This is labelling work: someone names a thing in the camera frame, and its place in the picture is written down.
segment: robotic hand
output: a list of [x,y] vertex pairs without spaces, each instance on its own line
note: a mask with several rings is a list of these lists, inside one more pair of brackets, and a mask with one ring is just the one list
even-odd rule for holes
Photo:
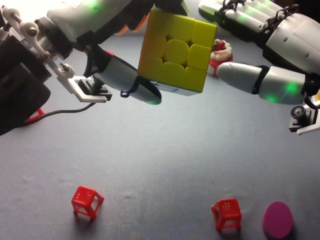
[[289,129],[299,135],[320,129],[320,24],[299,6],[281,8],[270,0],[202,0],[199,13],[245,42],[263,49],[272,67],[223,63],[217,75],[227,84],[269,102],[301,105],[291,111]]
[[[17,9],[2,6],[0,14],[0,135],[21,127],[50,97],[43,84],[50,67],[60,83],[80,102],[110,100],[106,85],[148,104],[160,104],[159,90],[137,69],[104,51],[99,44],[127,29],[138,31],[155,5],[167,12],[187,15],[184,0],[73,0],[52,9],[47,17],[24,22]],[[10,35],[14,29],[22,38]],[[84,77],[72,67],[55,63],[73,49],[87,55]]]

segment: yellow object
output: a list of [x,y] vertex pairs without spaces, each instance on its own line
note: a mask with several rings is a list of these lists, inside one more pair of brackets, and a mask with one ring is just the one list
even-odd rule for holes
[[189,45],[185,41],[171,39],[166,43],[164,60],[183,65],[187,62]]
[[153,8],[138,75],[162,91],[190,96],[204,88],[217,27]]

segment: magenta round object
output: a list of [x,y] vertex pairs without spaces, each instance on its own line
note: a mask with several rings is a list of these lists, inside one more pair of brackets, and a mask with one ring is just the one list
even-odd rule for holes
[[290,208],[281,201],[270,204],[262,220],[263,231],[268,238],[286,239],[294,226],[294,218]]

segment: gray table surface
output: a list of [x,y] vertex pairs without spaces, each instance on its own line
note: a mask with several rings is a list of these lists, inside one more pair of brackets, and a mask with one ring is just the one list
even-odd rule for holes
[[[236,62],[270,65],[253,43],[219,31]],[[142,37],[102,46],[135,67]],[[82,75],[86,56],[66,61]],[[53,77],[46,112],[84,106]],[[1,240],[264,240],[273,201],[293,213],[295,238],[320,238],[319,132],[298,136],[292,106],[207,77],[204,92],[163,92],[163,103],[120,98],[86,112],[49,117],[0,137]],[[78,186],[105,197],[96,220],[75,217]],[[236,197],[242,231],[219,235],[211,205]]]

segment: red and white toy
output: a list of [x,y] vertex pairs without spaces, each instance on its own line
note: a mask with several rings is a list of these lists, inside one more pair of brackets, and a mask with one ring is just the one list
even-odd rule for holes
[[223,63],[232,62],[233,60],[234,56],[232,54],[232,47],[230,46],[230,43],[216,39],[214,41],[207,73],[211,76],[217,77],[218,67]]

